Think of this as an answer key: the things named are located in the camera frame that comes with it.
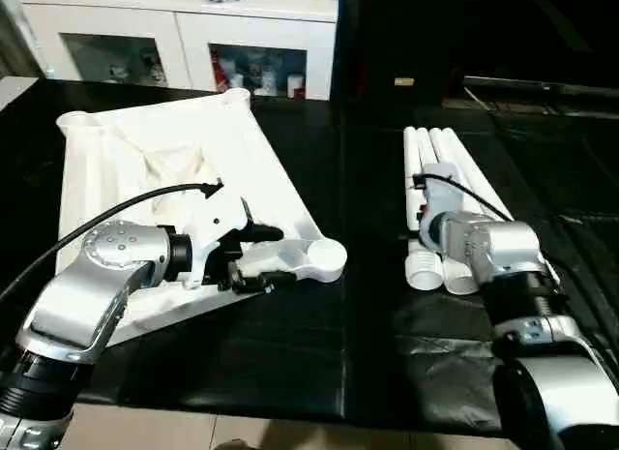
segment black tablecloth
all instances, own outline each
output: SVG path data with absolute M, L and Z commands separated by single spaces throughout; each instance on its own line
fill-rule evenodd
M 56 236 L 64 154 L 57 116 L 198 95 L 39 81 L 0 112 L 10 256 L 2 284 Z M 498 434 L 495 360 L 480 299 L 418 292 L 403 277 L 407 125 L 457 131 L 513 214 L 576 271 L 602 316 L 591 315 L 563 275 L 575 312 L 619 338 L 618 123 L 512 114 L 493 121 L 478 111 L 281 99 L 252 107 L 320 228 L 345 244 L 343 277 L 300 282 L 109 348 L 82 401 Z M 3 307 L 5 341 L 52 271 L 50 264 Z

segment white cabinet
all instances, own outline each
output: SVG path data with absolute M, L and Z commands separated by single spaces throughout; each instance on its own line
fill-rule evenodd
M 338 0 L 20 1 L 56 78 L 329 99 Z
M 216 90 L 221 68 L 226 85 L 235 75 L 249 89 L 272 79 L 277 94 L 286 95 L 291 76 L 305 83 L 306 98 L 329 100 L 334 23 L 178 14 L 178 24 L 194 88 Z
M 24 5 L 54 77 L 192 86 L 174 13 Z

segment glass cabinet door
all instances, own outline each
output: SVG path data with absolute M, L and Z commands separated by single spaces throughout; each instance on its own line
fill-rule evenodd
M 194 89 L 329 100 L 335 23 L 178 14 Z
M 254 95 L 305 98 L 305 50 L 225 44 L 209 47 L 218 92 L 245 87 Z
M 167 86 L 155 39 L 61 33 L 82 80 Z
M 174 13 L 23 6 L 50 76 L 191 88 Z

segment white pvc pipe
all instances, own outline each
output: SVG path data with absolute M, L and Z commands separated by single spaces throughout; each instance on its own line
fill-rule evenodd
M 460 185 L 471 189 L 471 186 L 466 179 L 464 171 L 460 167 L 457 161 L 457 157 L 450 149 L 450 141 L 447 139 L 447 134 L 440 129 L 434 128 L 429 131 L 429 138 L 432 141 L 432 146 L 436 152 L 439 162 L 451 163 L 456 166 L 458 179 Z M 462 209 L 470 213 L 482 213 L 482 207 L 480 203 L 471 195 L 464 194 L 462 198 Z
M 494 205 L 499 211 L 502 211 L 511 218 L 512 214 L 509 212 L 499 195 L 487 181 L 486 177 L 475 163 L 475 160 L 473 160 L 473 157 L 471 157 L 471 154 L 468 153 L 460 139 L 457 138 L 454 130 L 451 128 L 447 128 L 443 130 L 443 133 L 445 134 L 449 142 L 450 150 L 457 158 L 457 164 L 464 172 L 464 175 L 473 191 L 488 202 L 490 202 L 492 205 Z M 490 217 L 496 220 L 501 219 L 495 213 L 486 209 L 484 206 L 482 206 L 482 208 Z
M 439 162 L 451 163 L 456 166 L 457 181 L 462 186 L 470 189 L 466 176 L 457 163 L 456 155 L 451 151 L 447 136 L 440 129 L 434 128 L 429 131 L 429 138 L 436 152 Z M 462 210 L 470 213 L 482 213 L 482 207 L 475 198 L 463 194 Z M 479 289 L 473 278 L 470 268 L 464 263 L 443 255 L 443 282 L 448 292 L 453 295 L 469 295 Z
M 406 187 L 406 223 L 410 230 L 419 230 L 417 213 L 426 203 L 424 192 L 415 190 L 413 174 L 422 172 L 422 162 L 419 154 L 419 142 L 415 129 L 404 130 L 404 186 Z
M 429 136 L 418 135 L 414 128 L 404 130 L 404 184 L 406 187 L 406 222 L 410 230 L 419 230 L 417 213 L 426 203 L 424 193 L 413 188 L 413 174 L 422 172 L 422 148 L 434 163 L 436 157 Z M 404 261 L 408 284 L 418 290 L 434 290 L 443 284 L 443 270 L 439 256 L 424 247 L 418 239 L 408 241 L 408 257 Z

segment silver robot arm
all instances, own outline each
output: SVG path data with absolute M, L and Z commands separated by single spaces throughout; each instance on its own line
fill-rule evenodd
M 240 242 L 277 241 L 283 233 L 254 224 L 245 202 L 226 188 L 207 203 L 208 220 L 191 236 L 171 226 L 123 221 L 87 232 L 78 257 L 45 286 L 15 345 L 0 354 L 0 449 L 60 445 L 75 398 L 136 290 L 176 281 L 179 273 L 190 287 L 213 284 L 237 292 L 291 279 L 230 273 L 242 255 Z
M 191 270 L 188 236 L 108 222 L 86 234 L 77 259 L 47 284 L 1 358 L 0 448 L 53 449 L 137 289 Z
M 424 173 L 457 181 L 450 164 Z M 619 395 L 574 319 L 526 223 L 459 211 L 462 192 L 425 181 L 423 243 L 466 264 L 493 325 L 494 392 L 506 435 L 523 450 L 619 448 Z

